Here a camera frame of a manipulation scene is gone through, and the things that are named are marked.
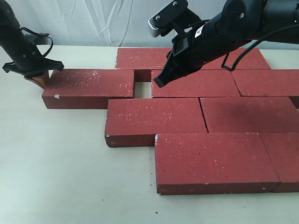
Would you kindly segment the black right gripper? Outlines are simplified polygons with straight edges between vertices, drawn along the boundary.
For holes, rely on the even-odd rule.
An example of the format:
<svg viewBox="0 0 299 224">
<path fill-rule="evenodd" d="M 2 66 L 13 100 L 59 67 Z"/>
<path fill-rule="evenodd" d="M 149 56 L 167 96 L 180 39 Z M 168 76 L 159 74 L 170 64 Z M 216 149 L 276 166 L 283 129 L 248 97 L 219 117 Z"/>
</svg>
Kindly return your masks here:
<svg viewBox="0 0 299 224">
<path fill-rule="evenodd" d="M 197 72 L 209 61 L 210 52 L 202 44 L 197 44 L 195 38 L 185 37 L 176 40 L 161 73 L 154 78 L 154 82 L 162 88 L 174 80 Z"/>
</svg>

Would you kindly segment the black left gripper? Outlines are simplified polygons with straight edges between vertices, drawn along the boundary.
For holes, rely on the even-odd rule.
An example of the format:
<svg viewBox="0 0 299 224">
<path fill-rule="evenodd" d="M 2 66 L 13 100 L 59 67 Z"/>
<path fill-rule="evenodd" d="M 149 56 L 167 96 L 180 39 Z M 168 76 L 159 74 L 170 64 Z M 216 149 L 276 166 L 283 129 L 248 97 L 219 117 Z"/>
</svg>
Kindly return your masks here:
<svg viewBox="0 0 299 224">
<path fill-rule="evenodd" d="M 17 48 L 2 46 L 4 51 L 13 60 L 3 65 L 6 73 L 15 72 L 24 76 L 24 79 L 45 89 L 50 79 L 48 70 L 62 71 L 64 65 L 61 61 L 48 59 L 41 55 L 36 46 Z"/>
</svg>

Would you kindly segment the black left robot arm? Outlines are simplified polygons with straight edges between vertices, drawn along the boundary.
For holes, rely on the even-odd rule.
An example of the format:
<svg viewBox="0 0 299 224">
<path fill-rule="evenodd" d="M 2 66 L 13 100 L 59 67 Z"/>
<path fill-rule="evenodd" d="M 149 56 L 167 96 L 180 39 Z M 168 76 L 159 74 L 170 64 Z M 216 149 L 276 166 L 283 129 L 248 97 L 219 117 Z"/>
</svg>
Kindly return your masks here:
<svg viewBox="0 0 299 224">
<path fill-rule="evenodd" d="M 0 46 L 12 59 L 2 67 L 6 73 L 18 73 L 44 89 L 50 79 L 49 70 L 64 69 L 61 61 L 47 58 L 53 45 L 48 33 L 21 27 L 9 3 L 0 2 Z"/>
</svg>

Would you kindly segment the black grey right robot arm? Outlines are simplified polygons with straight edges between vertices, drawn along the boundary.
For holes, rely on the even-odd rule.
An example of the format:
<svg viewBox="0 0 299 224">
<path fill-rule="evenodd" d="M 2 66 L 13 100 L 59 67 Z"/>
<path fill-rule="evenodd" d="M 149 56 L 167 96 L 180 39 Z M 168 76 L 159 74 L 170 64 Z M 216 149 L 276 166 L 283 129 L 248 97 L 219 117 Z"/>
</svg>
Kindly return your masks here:
<svg viewBox="0 0 299 224">
<path fill-rule="evenodd" d="M 204 65 L 241 46 L 299 42 L 299 3 L 296 0 L 228 0 L 215 17 L 201 19 L 186 0 L 173 0 L 148 21 L 153 37 L 176 36 L 161 73 L 154 79 L 164 87 L 197 72 Z"/>
</svg>

